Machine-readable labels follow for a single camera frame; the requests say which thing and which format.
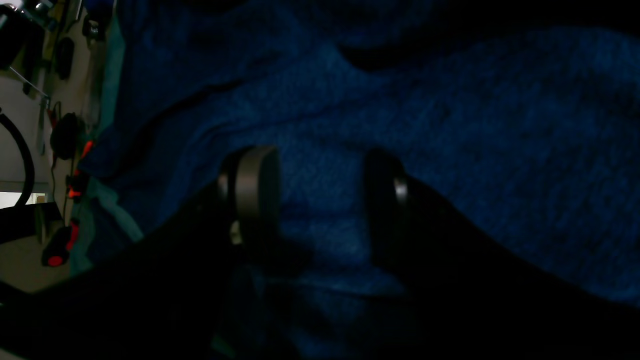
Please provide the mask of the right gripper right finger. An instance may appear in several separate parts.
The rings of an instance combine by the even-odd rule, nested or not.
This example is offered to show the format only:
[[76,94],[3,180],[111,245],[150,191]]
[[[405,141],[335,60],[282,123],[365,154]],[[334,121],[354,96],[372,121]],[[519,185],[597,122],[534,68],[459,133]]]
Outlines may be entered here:
[[510,252],[375,148],[363,169],[372,263],[410,292],[426,352],[491,360],[637,360],[639,310]]

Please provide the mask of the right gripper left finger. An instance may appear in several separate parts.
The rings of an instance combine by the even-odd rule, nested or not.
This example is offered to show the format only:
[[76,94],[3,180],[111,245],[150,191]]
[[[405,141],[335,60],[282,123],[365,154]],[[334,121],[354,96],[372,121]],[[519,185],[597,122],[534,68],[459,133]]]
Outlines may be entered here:
[[276,146],[228,155],[160,228],[82,275],[1,307],[1,348],[25,360],[208,360],[234,270],[278,237]]

